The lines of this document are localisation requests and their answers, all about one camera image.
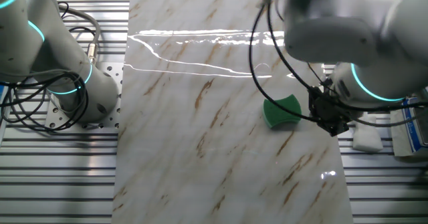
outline metal slotted table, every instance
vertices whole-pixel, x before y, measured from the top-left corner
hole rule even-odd
[[[99,62],[123,63],[129,0],[58,1],[99,21]],[[92,27],[83,19],[64,20],[67,27]],[[86,32],[74,36],[84,49],[92,39]],[[330,74],[333,66],[325,67]],[[27,102],[24,107],[36,106]],[[45,120],[47,111],[48,102],[35,117]],[[388,114],[376,116],[378,122],[389,121]],[[428,223],[428,164],[398,161],[391,130],[378,130],[385,147],[378,154],[351,149],[351,132],[339,136],[354,222]],[[116,145],[117,135],[44,136],[7,125],[0,148],[0,223],[110,223]]]

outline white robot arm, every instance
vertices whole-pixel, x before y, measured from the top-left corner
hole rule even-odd
[[[81,122],[96,122],[115,107],[116,83],[96,68],[69,33],[56,0],[0,0],[0,40],[0,81],[20,82],[30,72],[73,71],[83,79],[89,96]],[[58,75],[34,78],[40,82]],[[78,91],[70,79],[61,79],[48,90],[62,109],[78,107]]]
[[[270,21],[270,1],[266,4]],[[426,6],[428,0],[286,0],[287,52],[305,62],[341,62],[323,83],[324,92],[296,76],[308,89],[312,116],[301,118],[334,136],[348,130],[346,123],[362,111],[402,108],[406,96],[422,92],[428,86]]]

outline black cable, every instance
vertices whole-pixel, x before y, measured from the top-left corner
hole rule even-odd
[[[332,90],[330,87],[328,87],[326,84],[324,84],[324,82],[321,80],[320,76],[315,72],[315,70],[312,68],[312,66],[310,65],[309,62],[306,62],[308,64],[308,67],[310,69],[310,71],[312,71],[312,73],[314,73],[315,77],[320,81],[320,84],[326,88],[327,90],[330,90],[331,92],[335,93],[337,96],[339,96],[338,92],[336,92],[336,90]]]
[[[259,89],[259,91],[261,92],[261,94],[263,94],[263,96],[265,96],[265,98],[267,100],[269,100],[276,107],[278,107],[281,110],[287,112],[288,114],[292,114],[292,115],[300,117],[300,118],[302,118],[304,120],[309,120],[309,121],[312,121],[312,122],[319,122],[320,120],[317,119],[317,118],[312,118],[312,117],[301,115],[299,113],[296,113],[296,112],[293,112],[291,110],[288,110],[287,108],[284,108],[282,105],[278,104],[274,99],[272,99],[268,94],[266,94],[266,92],[263,90],[263,88],[260,86],[260,84],[259,84],[259,82],[257,80],[257,76],[255,75],[254,66],[253,66],[253,48],[252,48],[253,44],[252,43],[253,43],[253,39],[254,39],[255,30],[257,29],[257,25],[259,23],[261,15],[263,14],[264,8],[265,8],[265,5],[262,5],[260,7],[260,11],[257,14],[257,18],[255,19],[254,26],[253,26],[253,31],[251,32],[251,37],[249,39],[249,70],[251,71],[251,75],[253,77],[254,83],[257,86],[257,88]]]
[[[69,29],[68,31],[71,33],[71,32],[73,32],[74,30],[77,30],[77,29],[83,29],[83,30],[86,30],[86,31],[90,32],[90,33],[95,37],[95,32],[94,32],[94,31],[92,31],[91,29],[87,28],[87,27],[72,27],[72,28],[71,28],[71,29]]]
[[[284,22],[284,18],[281,16],[281,13],[280,13],[280,0],[275,0],[275,11],[278,17],[281,19],[281,21]]]
[[[70,119],[67,121],[67,122],[65,122],[64,124],[62,124],[61,126],[58,126],[57,128],[50,128],[50,127],[46,127],[46,126],[44,126],[43,124],[40,124],[39,122],[37,122],[36,120],[34,120],[34,119],[32,119],[31,117],[29,117],[29,119],[35,124],[35,125],[37,125],[37,126],[39,126],[40,128],[36,128],[36,127],[34,127],[34,126],[30,126],[30,125],[28,125],[27,123],[25,123],[25,122],[21,122],[25,127],[28,127],[28,128],[30,128],[30,129],[32,129],[32,130],[34,130],[34,131],[39,131],[39,132],[55,132],[55,131],[58,131],[58,130],[65,130],[65,129],[67,129],[67,128],[70,128],[71,126],[73,126],[75,123],[77,123],[81,118],[82,118],[82,116],[83,116],[83,114],[86,112],[86,110],[87,110],[87,108],[88,108],[88,100],[89,100],[89,98],[88,98],[88,92],[86,91],[86,89],[85,89],[85,86],[84,86],[84,82],[83,82],[83,80],[79,77],[79,76],[77,76],[77,78],[79,78],[79,81],[78,82],[76,82],[76,84],[75,84],[75,87],[78,89],[78,93],[80,94],[80,93],[82,93],[83,91],[84,91],[84,94],[85,94],[85,96],[86,96],[86,99],[85,99],[85,101],[86,101],[86,105],[85,105],[85,108],[83,109],[83,111],[82,111],[82,113],[79,115],[79,117],[77,118],[77,119],[75,119],[74,120],[74,118],[75,118],[75,116],[76,116],[76,114],[78,113],[78,110],[76,110],[73,114],[72,114],[72,116],[70,117]],[[82,101],[82,97],[83,96],[81,96],[81,95],[77,95],[77,97],[78,97],[78,101],[80,102],[80,101]],[[19,107],[20,107],[20,109],[21,109],[21,111],[22,112],[25,112],[25,110],[23,109],[23,106],[21,105],[21,104],[19,104]],[[16,113],[16,109],[15,109],[15,107],[14,106],[12,106],[12,113],[14,113],[14,115],[16,115],[17,117],[18,117],[18,115],[17,115],[17,113]]]
[[[60,9],[64,10],[66,8],[64,6],[60,6]],[[68,9],[68,12],[71,13],[71,14],[73,14],[73,15],[76,15],[78,17],[82,17],[84,19],[87,19],[90,23],[92,23],[92,25],[94,25],[94,27],[95,27],[95,36],[94,36],[94,39],[91,41],[91,43],[97,44],[98,40],[100,39],[100,35],[101,35],[100,24],[93,17],[91,17],[90,15],[88,15],[88,14],[82,12],[82,11],[78,11],[78,10],[72,9],[70,7]]]
[[[62,13],[62,15],[61,15],[61,18],[62,19],[64,19],[64,16],[66,15],[66,13],[68,12],[68,9],[70,8],[70,6],[68,5],[68,3],[66,3],[66,2],[58,2],[58,5],[59,4],[65,4],[67,7],[66,7],[66,9],[64,10],[64,13]]]
[[[42,88],[38,89],[36,92],[30,94],[28,97],[21,99],[19,101],[14,101],[14,102],[9,102],[9,103],[5,103],[5,104],[0,104],[0,108],[3,107],[8,107],[8,106],[12,106],[12,105],[16,105],[16,104],[20,104],[23,103],[25,101],[28,101],[30,99],[32,99],[34,96],[38,95],[40,92],[42,92],[44,89],[46,89],[47,87],[49,87],[50,85],[52,85],[54,82],[58,81],[61,78],[67,77],[67,76],[72,76],[70,73],[64,73],[62,75],[56,76],[50,80],[46,80],[46,81],[42,81],[40,83],[34,83],[34,84],[5,84],[5,83],[0,83],[1,85],[4,86],[8,86],[8,87],[33,87],[34,85],[40,85],[40,84],[45,84]]]
[[[6,94],[7,96],[3,99],[3,103],[5,103],[6,100],[8,100],[8,99],[10,100],[11,99],[11,93],[9,91],[12,91],[12,88],[8,89],[8,93]],[[43,91],[43,95],[41,97],[40,103],[39,103],[39,105],[33,111],[31,111],[29,114],[26,113],[25,111],[23,111],[23,114],[24,114],[23,118],[19,118],[18,117],[16,120],[10,120],[10,119],[6,118],[6,116],[5,116],[5,108],[2,108],[0,110],[1,111],[1,117],[6,122],[12,123],[12,124],[15,124],[15,123],[18,123],[18,122],[22,122],[22,121],[28,119],[29,117],[31,117],[33,114],[35,114],[41,108],[41,106],[45,102],[46,92],[47,92],[46,90]]]
[[[71,78],[73,80],[75,88],[77,89],[77,95],[76,95],[76,97],[78,99],[78,106],[81,106],[82,103],[83,103],[83,101],[85,101],[86,104],[85,104],[84,109],[82,110],[81,114],[77,118],[76,118],[76,116],[78,115],[78,112],[81,111],[81,108],[79,108],[79,107],[77,107],[76,110],[72,113],[72,115],[70,116],[70,119],[67,122],[65,122],[64,124],[62,124],[61,126],[58,126],[56,128],[46,127],[43,124],[40,124],[39,122],[37,122],[36,120],[34,120],[31,116],[35,112],[37,112],[37,110],[43,104],[43,102],[45,100],[45,93],[46,93],[47,87],[49,87],[50,85],[52,85],[59,78],[63,78],[63,77],[69,77],[69,78]],[[9,89],[8,89],[8,91],[6,93],[6,97],[2,101],[2,106],[10,106],[11,107],[11,112],[12,112],[12,114],[14,114],[16,116],[17,120],[10,120],[10,119],[6,118],[5,117],[5,109],[4,108],[2,108],[1,111],[0,111],[1,117],[4,118],[7,122],[11,122],[11,123],[20,122],[20,123],[22,123],[22,125],[28,127],[29,129],[32,129],[34,131],[39,131],[39,132],[55,132],[55,131],[58,131],[58,130],[65,130],[65,129],[73,126],[74,124],[76,124],[82,118],[82,116],[84,115],[84,113],[86,112],[86,110],[88,108],[88,102],[89,102],[88,101],[89,100],[88,92],[86,90],[85,83],[84,83],[83,79],[78,74],[76,74],[76,73],[66,72],[65,74],[62,74],[60,76],[56,76],[56,77],[54,77],[54,78],[52,78],[50,80],[46,80],[44,82],[45,82],[45,84],[42,87],[39,88],[39,90],[36,92],[36,94],[32,94],[32,95],[30,95],[29,97],[27,97],[25,99],[20,99],[19,98],[17,88],[19,88],[19,89],[25,89],[25,88],[28,88],[28,87],[22,88],[22,86],[32,86],[33,84],[25,84],[25,82],[24,82],[24,84],[23,83],[21,83],[21,84],[14,84],[14,85],[10,84],[12,86],[9,87]],[[33,98],[40,91],[43,91],[43,96],[42,96],[42,100],[41,100],[39,106],[36,107],[36,109],[33,110],[32,112],[27,113],[25,111],[24,107],[22,106],[22,103],[25,100]],[[15,96],[15,99],[16,99],[16,101],[14,101],[14,102],[12,102],[12,99],[13,99],[12,92],[13,92],[13,94]],[[25,115],[23,118],[21,118],[18,115],[18,113],[17,113],[17,111],[15,109],[15,105],[16,104],[18,104],[19,108],[21,109],[21,111]],[[27,119],[30,120],[30,121],[32,121],[36,126],[32,126],[32,125],[27,124],[24,121],[24,120],[27,120]]]

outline white cloth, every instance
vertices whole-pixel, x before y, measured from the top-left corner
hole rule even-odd
[[[376,123],[376,116],[369,116],[364,113],[364,116],[360,118],[370,123]],[[377,132],[377,129],[373,126],[356,123],[356,130],[354,133],[354,150],[360,150],[364,152],[378,152],[383,149],[381,136]]]

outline wire bundle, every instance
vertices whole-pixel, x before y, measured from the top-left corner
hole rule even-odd
[[[299,83],[301,83],[309,92],[312,92],[312,88],[311,86],[309,86],[293,69],[293,67],[287,62],[287,60],[285,59],[284,55],[281,52],[280,47],[278,46],[275,36],[274,36],[274,31],[273,31],[273,27],[272,27],[272,21],[271,21],[271,5],[272,5],[272,0],[267,0],[264,1],[265,4],[263,4],[260,7],[259,13],[257,14],[257,17],[255,19],[255,23],[253,25],[253,29],[251,32],[251,37],[250,37],[250,41],[249,41],[249,68],[251,71],[251,75],[253,77],[253,81],[256,85],[256,87],[258,88],[258,90],[263,94],[263,96],[269,100],[273,105],[277,106],[279,109],[292,114],[294,116],[298,116],[300,118],[303,118],[305,120],[309,120],[311,122],[315,122],[315,123],[326,123],[326,121],[321,120],[320,118],[315,118],[315,117],[311,117],[311,116],[303,116],[301,114],[292,112],[291,110],[288,110],[287,108],[284,108],[283,106],[279,105],[274,99],[272,99],[265,91],[264,89],[260,86],[257,77],[255,75],[254,72],[254,66],[253,66],[253,61],[252,61],[252,49],[253,49],[253,39],[254,39],[254,33],[257,29],[257,25],[260,21],[261,16],[263,15],[263,12],[265,10],[265,8],[267,8],[267,26],[269,27],[269,31],[270,31],[270,35],[271,38],[273,40],[275,49],[280,57],[280,59],[282,60],[282,62],[284,63],[284,65],[289,69],[289,71],[293,74],[293,76],[297,79],[297,81],[299,81]],[[408,104],[406,106],[385,106],[385,107],[378,107],[378,108],[359,108],[359,107],[354,107],[354,106],[349,106],[345,103],[342,103],[338,98],[336,98],[336,96],[329,96],[327,94],[318,94],[318,97],[320,97],[321,99],[329,102],[331,105],[335,106],[343,115],[349,117],[350,119],[356,121],[356,122],[360,122],[362,124],[366,124],[366,125],[370,125],[370,126],[374,126],[374,127],[392,127],[392,126],[398,126],[398,125],[402,125],[402,124],[406,124],[409,123],[411,121],[414,121],[416,118],[421,117],[422,115],[428,114],[428,109],[426,111],[424,111],[424,113],[422,113],[419,116],[414,116],[408,120],[404,120],[401,122],[396,122],[396,123],[391,123],[391,124],[375,124],[375,123],[369,123],[369,122],[365,122],[362,120],[359,120],[358,118],[353,118],[348,111],[360,111],[360,112],[388,112],[388,111],[392,111],[392,110],[400,110],[400,109],[404,109],[404,108],[420,108],[420,107],[425,107],[428,106],[428,102],[419,102],[419,103],[415,103],[415,104]]]
[[[39,132],[55,132],[59,130],[65,130],[75,125],[82,118],[82,116],[85,114],[86,110],[88,109],[88,103],[89,103],[88,91],[86,90],[83,79],[77,73],[63,71],[63,70],[62,72],[63,72],[62,74],[59,74],[56,77],[50,78],[45,81],[37,82],[34,84],[26,84],[26,82],[30,79],[31,76],[28,76],[26,79],[24,79],[24,81],[22,81],[19,84],[0,82],[1,85],[8,87],[6,95],[2,103],[0,104],[1,117],[8,123],[15,124],[20,122],[25,127],[32,129],[34,131],[39,131]],[[77,107],[73,110],[73,112],[70,113],[70,119],[67,120],[61,126],[58,126],[55,128],[44,126],[43,124],[40,124],[37,120],[32,118],[32,116],[41,108],[42,104],[45,102],[47,88],[49,86],[53,86],[55,82],[57,82],[62,78],[69,78],[74,83],[77,89],[77,92],[76,92],[76,100],[78,102]],[[19,97],[20,90],[33,90],[35,87],[38,87],[38,86],[40,86],[40,88],[34,93],[30,94],[28,97],[26,98]],[[39,105],[33,111],[27,112],[24,109],[22,103],[34,98],[41,92],[43,92],[43,94]],[[16,120],[12,120],[6,117],[5,109],[6,107],[9,107],[9,106],[11,107],[11,113],[16,117]],[[19,116],[16,106],[19,107],[24,117]],[[33,124],[28,124],[26,120],[30,120]]]

